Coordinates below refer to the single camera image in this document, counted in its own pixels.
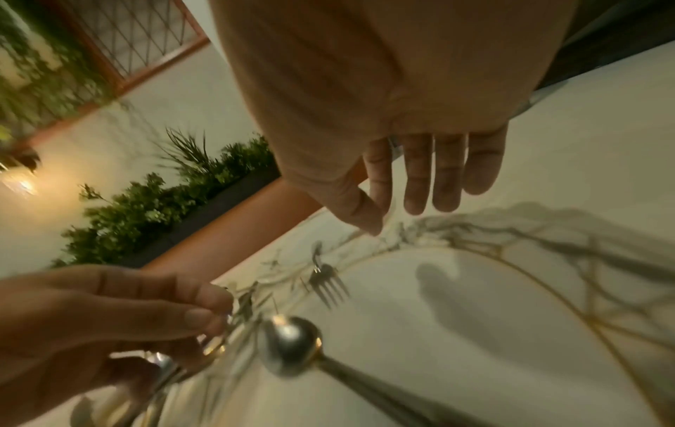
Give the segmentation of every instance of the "fork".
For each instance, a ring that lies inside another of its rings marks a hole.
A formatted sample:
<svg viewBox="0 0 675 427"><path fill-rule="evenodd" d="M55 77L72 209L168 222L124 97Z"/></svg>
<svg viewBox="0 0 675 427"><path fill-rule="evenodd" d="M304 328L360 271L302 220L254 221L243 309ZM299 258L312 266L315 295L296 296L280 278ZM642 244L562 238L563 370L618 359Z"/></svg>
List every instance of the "fork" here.
<svg viewBox="0 0 675 427"><path fill-rule="evenodd" d="M350 298L351 294L345 283L338 276L338 270L329 264L321 262L321 242L316 242L312 248L311 262L314 265L314 270L309 276L309 285L314 292L319 296L321 302L331 310L338 306L338 299L340 302L345 301L345 297Z"/></svg>

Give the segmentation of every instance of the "white plate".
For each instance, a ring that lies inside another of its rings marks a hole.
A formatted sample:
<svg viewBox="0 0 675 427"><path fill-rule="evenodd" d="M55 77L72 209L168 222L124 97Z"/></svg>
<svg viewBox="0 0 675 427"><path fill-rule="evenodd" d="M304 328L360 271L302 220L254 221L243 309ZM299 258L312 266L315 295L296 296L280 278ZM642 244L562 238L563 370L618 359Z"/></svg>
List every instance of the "white plate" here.
<svg viewBox="0 0 675 427"><path fill-rule="evenodd" d="M340 272L352 298L293 313L326 352L498 426L656 427L645 395L579 313L507 262L450 248L370 257ZM395 426L327 375L250 368L213 426Z"/></svg>

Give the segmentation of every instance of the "black planter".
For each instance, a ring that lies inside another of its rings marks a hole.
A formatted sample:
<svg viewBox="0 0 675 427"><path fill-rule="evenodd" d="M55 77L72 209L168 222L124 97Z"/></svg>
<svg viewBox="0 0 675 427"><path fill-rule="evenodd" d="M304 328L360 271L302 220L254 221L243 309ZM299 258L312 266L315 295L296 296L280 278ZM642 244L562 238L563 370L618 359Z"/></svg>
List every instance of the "black planter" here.
<svg viewBox="0 0 675 427"><path fill-rule="evenodd" d="M199 208L166 236L150 244L142 252L124 259L119 265L140 268L148 264L279 177L279 170L275 165L253 172Z"/></svg>

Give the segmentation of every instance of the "spoon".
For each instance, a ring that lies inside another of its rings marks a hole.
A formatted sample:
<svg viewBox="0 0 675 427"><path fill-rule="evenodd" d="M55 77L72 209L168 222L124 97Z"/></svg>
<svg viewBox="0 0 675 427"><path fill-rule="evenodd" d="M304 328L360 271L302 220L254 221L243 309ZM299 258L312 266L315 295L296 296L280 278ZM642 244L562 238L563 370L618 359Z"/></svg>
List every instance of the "spoon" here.
<svg viewBox="0 0 675 427"><path fill-rule="evenodd" d="M368 400L401 426L490 427L473 416L413 395L350 368L323 353L321 331L307 319L274 316L259 328L257 344L263 365L280 377L317 368Z"/></svg>

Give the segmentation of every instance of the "human hand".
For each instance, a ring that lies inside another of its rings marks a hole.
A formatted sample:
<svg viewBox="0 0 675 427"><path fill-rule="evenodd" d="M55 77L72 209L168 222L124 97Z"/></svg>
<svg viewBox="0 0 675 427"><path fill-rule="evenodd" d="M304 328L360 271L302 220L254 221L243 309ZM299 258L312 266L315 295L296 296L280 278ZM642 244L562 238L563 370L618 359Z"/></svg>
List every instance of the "human hand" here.
<svg viewBox="0 0 675 427"><path fill-rule="evenodd" d="M143 397L160 352L194 369L200 334L224 332L223 288L119 267L80 266L0 281L0 426L16 426L72 396L125 385Z"/></svg>
<svg viewBox="0 0 675 427"><path fill-rule="evenodd" d="M562 43L576 1L211 0L219 37L283 176L372 234L404 149L404 206L494 183L509 117ZM360 156L370 197L347 177Z"/></svg>

